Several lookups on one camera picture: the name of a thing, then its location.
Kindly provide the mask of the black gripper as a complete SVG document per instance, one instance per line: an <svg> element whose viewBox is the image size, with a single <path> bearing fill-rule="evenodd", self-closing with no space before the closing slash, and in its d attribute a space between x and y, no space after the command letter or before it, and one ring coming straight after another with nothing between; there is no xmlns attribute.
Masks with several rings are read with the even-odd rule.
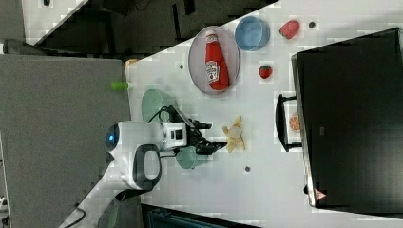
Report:
<svg viewBox="0 0 403 228"><path fill-rule="evenodd" d="M208 130L212 127L211 123L202 123L197 120L188 120L188 144L196 148L200 155L210 155L224 148L226 142L209 142L203 135L202 130Z"/></svg>

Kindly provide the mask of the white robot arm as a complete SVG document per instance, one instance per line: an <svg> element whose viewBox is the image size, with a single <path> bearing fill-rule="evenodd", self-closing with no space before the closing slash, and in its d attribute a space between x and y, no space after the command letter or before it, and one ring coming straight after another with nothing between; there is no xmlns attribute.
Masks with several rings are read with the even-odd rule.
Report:
<svg viewBox="0 0 403 228"><path fill-rule="evenodd" d="M224 148L201 133L210 126L187 119L176 122L118 122L109 128L106 148L112 157L103 176L58 228L95 228L116 198L126 190L148 192L162 176L161 154L192 147L208 156Z"/></svg>

